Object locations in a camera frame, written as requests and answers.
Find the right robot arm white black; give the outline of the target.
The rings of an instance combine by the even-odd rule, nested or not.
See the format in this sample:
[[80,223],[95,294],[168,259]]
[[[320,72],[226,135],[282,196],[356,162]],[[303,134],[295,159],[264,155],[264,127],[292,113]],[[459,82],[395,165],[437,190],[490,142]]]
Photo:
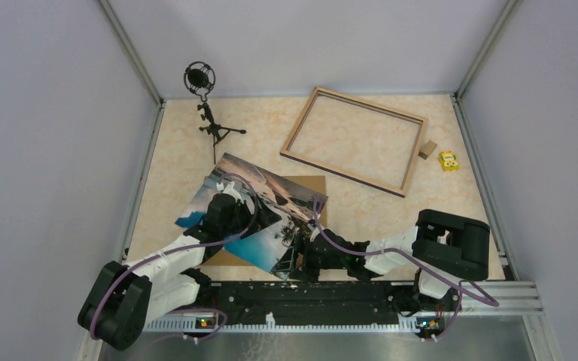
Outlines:
[[371,281],[411,263],[417,266],[413,304],[430,310],[450,289],[466,294],[463,282],[488,277],[491,228],[487,223],[433,209],[419,212],[413,226],[395,236],[350,242],[312,218],[297,234],[289,253],[302,261],[289,278],[316,282],[323,269],[343,269]]

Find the beach landscape photo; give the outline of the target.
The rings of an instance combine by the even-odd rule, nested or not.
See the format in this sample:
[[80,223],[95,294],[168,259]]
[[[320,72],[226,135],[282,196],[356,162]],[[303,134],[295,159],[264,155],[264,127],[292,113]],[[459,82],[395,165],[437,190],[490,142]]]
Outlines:
[[175,225],[208,242],[222,241],[223,239],[210,239],[203,233],[201,220],[211,198],[218,192],[217,184],[230,181],[239,184],[237,190],[241,191],[242,195],[246,190],[258,194],[269,212],[269,227],[225,245],[210,247],[206,261],[224,249],[264,272],[282,280],[288,279],[288,252],[292,241],[312,219],[314,201],[325,201],[326,195],[312,192],[286,177],[225,153],[184,208]]

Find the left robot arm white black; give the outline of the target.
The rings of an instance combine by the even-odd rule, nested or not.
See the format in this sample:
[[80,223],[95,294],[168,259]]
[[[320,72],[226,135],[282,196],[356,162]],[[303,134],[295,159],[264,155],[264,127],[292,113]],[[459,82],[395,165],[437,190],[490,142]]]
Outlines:
[[77,318],[92,339],[125,350],[151,321],[184,306],[207,308],[211,278],[199,266],[226,243],[281,220],[253,189],[243,194],[233,181],[220,182],[205,205],[176,221],[184,231],[168,246],[129,264],[102,267]]

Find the wooden picture frame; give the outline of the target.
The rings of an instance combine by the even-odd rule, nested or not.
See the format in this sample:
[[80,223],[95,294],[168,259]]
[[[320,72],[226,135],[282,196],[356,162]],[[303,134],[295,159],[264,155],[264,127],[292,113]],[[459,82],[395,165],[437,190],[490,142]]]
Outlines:
[[404,198],[427,124],[423,116],[317,86],[280,154]]

